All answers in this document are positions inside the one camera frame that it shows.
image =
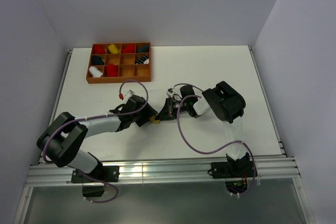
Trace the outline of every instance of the wooden organizer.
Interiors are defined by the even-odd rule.
[[[124,49],[128,45],[133,44],[135,45],[135,51],[144,46],[145,44],[149,44],[149,52],[142,52],[137,53],[133,52],[130,54],[110,54],[108,51],[108,46],[110,44],[115,44],[118,49]],[[92,64],[92,56],[93,54],[93,47],[94,45],[101,46],[102,49],[105,50],[106,54],[99,54],[96,55],[102,59],[104,65],[93,65]],[[140,59],[142,56],[148,55],[149,56],[149,64],[135,64],[135,61]],[[118,83],[124,82],[129,79],[134,79],[141,82],[151,81],[151,43],[150,42],[136,42],[136,43],[108,43],[108,44],[93,44],[89,66],[86,74],[86,80],[89,84],[97,84],[97,83]],[[108,77],[106,67],[109,64],[114,64],[118,67],[118,76],[117,77]],[[92,77],[91,73],[89,72],[90,67],[98,68],[103,75],[99,78]]]

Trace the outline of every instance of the wall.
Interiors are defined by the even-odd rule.
[[[0,223],[12,223],[66,51],[36,0],[0,0]]]
[[[253,45],[276,0],[39,0],[68,48]]]
[[[255,58],[318,223],[336,222],[336,0],[277,0]]]

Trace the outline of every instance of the black and white striped object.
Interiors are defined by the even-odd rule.
[[[144,55],[140,59],[138,59],[135,64],[148,64],[149,63],[149,56]]]

